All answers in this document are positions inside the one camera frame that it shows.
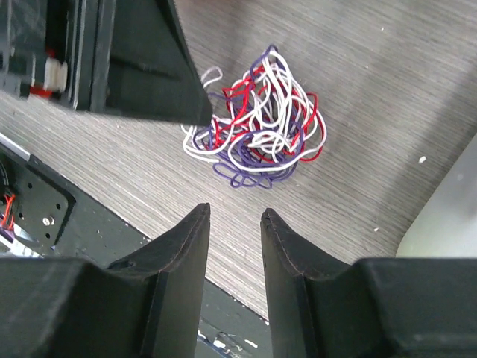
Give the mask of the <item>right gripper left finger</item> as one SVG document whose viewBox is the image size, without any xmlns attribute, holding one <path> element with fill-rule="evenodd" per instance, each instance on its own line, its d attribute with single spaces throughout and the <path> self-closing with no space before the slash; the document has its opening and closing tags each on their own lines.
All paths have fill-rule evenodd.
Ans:
<svg viewBox="0 0 477 358">
<path fill-rule="evenodd" d="M 83 259 L 1 260 L 3 357 L 193 357 L 210 206 L 106 268 Z"/>
</svg>

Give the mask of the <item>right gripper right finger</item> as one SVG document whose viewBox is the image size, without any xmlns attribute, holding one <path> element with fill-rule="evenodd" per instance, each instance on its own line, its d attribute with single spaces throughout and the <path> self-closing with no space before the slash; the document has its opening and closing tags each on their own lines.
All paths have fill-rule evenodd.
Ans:
<svg viewBox="0 0 477 358">
<path fill-rule="evenodd" d="M 476 261 L 346 264 L 272 209 L 261 217 L 275 357 L 474 357 Z"/>
</svg>

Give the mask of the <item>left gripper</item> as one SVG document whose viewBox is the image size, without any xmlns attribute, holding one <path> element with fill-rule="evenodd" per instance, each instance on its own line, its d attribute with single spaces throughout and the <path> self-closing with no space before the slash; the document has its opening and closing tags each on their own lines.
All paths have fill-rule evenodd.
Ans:
<svg viewBox="0 0 477 358">
<path fill-rule="evenodd" d="M 1 90 L 136 119 L 212 118 L 173 1 L 2 1 Z"/>
</svg>

